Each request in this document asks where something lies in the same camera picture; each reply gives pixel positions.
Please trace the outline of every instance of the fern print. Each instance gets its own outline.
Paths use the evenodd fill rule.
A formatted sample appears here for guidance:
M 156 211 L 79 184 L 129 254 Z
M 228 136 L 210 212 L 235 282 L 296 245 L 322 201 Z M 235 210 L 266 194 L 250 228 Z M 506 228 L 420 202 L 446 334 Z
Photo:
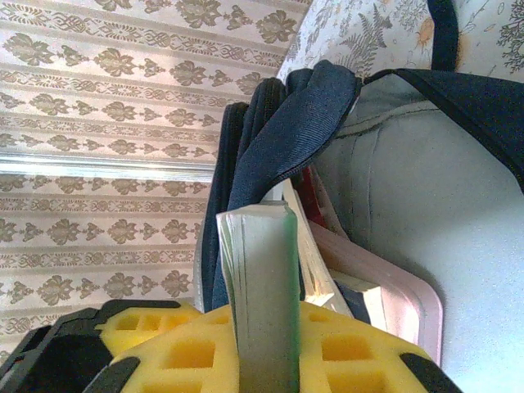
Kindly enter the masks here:
M 393 17 L 405 30 L 412 33 L 427 16 L 426 0 L 400 0 Z
M 345 17 L 341 20 L 341 29 L 338 32 L 340 38 L 344 38 L 350 32 L 351 17 L 356 10 L 362 8 L 364 0 L 353 0 L 346 4 L 344 7 Z
M 287 51 L 286 61 L 296 60 L 296 56 L 298 55 L 298 52 L 300 51 L 300 45 L 301 45 L 300 34 L 297 34 L 295 36 L 295 39 L 293 40 L 293 43 L 289 47 L 289 50 Z
M 328 23 L 328 20 L 331 18 L 332 14 L 333 7 L 331 7 L 331 4 L 320 8 L 320 10 L 317 12 L 317 16 L 315 17 L 314 21 L 313 33 L 309 35 L 307 44 L 305 45 L 306 52 L 309 52 L 314 43 L 317 42 L 318 36 L 320 35 L 320 30 L 326 27 L 326 24 Z
M 353 34 L 342 42 L 350 49 L 350 55 L 341 58 L 341 64 L 359 76 L 369 76 L 373 62 L 380 47 L 387 47 L 384 42 L 384 29 L 391 29 L 389 16 L 380 15 L 377 6 L 373 5 L 373 22 L 365 15 L 359 14 L 362 23 L 362 33 Z
M 516 0 L 511 6 L 509 23 L 500 29 L 497 45 L 507 49 L 502 57 L 512 74 L 524 69 L 524 0 Z

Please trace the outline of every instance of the wallpaper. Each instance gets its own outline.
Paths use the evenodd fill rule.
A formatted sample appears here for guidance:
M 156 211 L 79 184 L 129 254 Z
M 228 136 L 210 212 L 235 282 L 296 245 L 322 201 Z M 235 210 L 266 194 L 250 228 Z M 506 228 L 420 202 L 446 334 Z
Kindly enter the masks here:
M 207 162 L 307 0 L 0 3 L 0 149 Z
M 457 71 L 524 81 L 524 0 L 454 0 Z M 426 0 L 315 0 L 278 76 L 328 59 L 369 76 L 430 68 L 433 20 Z
M 0 159 L 93 163 L 79 176 L 0 168 L 0 363 L 30 329 L 77 309 L 191 300 L 210 185 L 140 168 L 109 178 L 97 163 L 212 170 L 224 108 L 277 74 L 308 8 L 0 2 Z
M 72 310 L 190 300 L 209 186 L 0 174 L 0 358 Z

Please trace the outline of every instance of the yellow foam block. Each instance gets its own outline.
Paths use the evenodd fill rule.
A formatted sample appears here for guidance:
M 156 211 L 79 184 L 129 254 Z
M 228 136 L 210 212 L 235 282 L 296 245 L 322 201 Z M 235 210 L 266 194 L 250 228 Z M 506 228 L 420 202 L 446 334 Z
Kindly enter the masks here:
M 97 325 L 96 329 L 102 330 L 100 338 L 111 354 L 117 356 L 201 315 L 201 312 L 186 304 L 181 304 L 177 309 L 132 307 L 107 319 L 106 323 Z
M 430 358 L 407 341 L 307 303 L 300 305 L 300 330 L 301 393 L 426 392 L 399 355 Z M 140 364 L 122 393 L 238 392 L 228 306 L 192 318 L 125 351 L 114 362 L 129 356 L 139 358 Z

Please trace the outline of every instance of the grey fabric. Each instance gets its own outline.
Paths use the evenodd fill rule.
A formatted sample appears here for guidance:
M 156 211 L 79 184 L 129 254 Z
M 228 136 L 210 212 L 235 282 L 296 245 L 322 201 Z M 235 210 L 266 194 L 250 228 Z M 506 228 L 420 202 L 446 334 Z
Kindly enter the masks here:
M 395 116 L 359 134 L 343 127 L 317 170 L 352 240 L 440 295 L 444 371 L 466 392 L 521 391 L 524 197 L 504 165 L 414 90 L 399 100 L 395 86 L 409 90 L 400 81 L 363 88 L 346 125 L 386 104 Z

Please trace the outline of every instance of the backpack strap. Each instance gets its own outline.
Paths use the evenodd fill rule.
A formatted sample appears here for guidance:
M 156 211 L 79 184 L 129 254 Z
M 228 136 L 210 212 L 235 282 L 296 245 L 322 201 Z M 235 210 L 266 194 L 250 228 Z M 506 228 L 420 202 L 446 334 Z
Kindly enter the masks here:
M 451 0 L 427 0 L 435 23 L 431 69 L 454 71 L 459 46 L 459 23 Z
M 237 160 L 228 210 L 260 203 L 273 186 L 300 173 L 332 140 L 359 90 L 360 79 L 326 60 L 293 71 L 286 100 Z M 221 263 L 215 266 L 212 309 L 228 303 Z

